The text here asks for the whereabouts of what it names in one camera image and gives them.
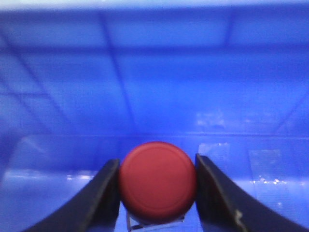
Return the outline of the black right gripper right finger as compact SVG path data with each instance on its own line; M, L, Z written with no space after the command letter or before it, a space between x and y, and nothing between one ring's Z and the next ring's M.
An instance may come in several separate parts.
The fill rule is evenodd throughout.
M207 156L196 154L196 208L204 232L302 232L304 227L257 201Z

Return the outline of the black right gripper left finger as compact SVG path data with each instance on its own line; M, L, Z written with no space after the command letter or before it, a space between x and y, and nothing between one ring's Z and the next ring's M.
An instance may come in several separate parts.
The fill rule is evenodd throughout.
M119 159L108 160L74 197L26 232L113 232L119 215Z

